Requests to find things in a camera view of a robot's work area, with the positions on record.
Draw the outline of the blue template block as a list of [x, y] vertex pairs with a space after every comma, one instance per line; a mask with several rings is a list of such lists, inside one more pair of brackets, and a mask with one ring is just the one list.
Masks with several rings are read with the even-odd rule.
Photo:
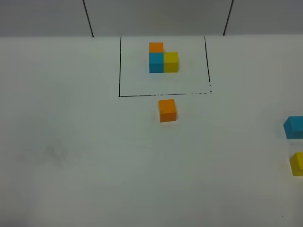
[[164, 53], [151, 52], [149, 53], [149, 72], [163, 73], [164, 72]]

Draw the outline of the yellow template block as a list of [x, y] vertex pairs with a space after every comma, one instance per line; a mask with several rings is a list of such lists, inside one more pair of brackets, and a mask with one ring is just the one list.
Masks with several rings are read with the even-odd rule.
[[178, 52], [164, 53], [164, 72], [178, 72]]

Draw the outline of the orange template block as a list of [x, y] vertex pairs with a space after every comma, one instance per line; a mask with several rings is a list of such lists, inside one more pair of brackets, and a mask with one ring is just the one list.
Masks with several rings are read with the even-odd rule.
[[149, 53], [161, 53], [161, 52], [164, 52], [164, 45], [162, 42], [149, 43]]

